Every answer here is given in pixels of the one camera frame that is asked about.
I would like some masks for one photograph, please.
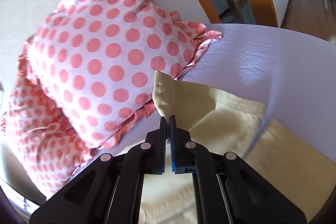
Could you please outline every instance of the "pillowcase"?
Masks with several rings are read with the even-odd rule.
[[[39,28],[28,57],[42,87],[95,148],[108,140],[116,144],[130,128],[128,119],[152,104],[156,70],[184,73],[214,41],[208,38],[203,24],[184,23],[153,0],[62,0]]]
[[[49,198],[92,155],[39,82],[34,85],[26,79],[27,67],[24,51],[19,57],[19,75],[1,127],[32,182]]]

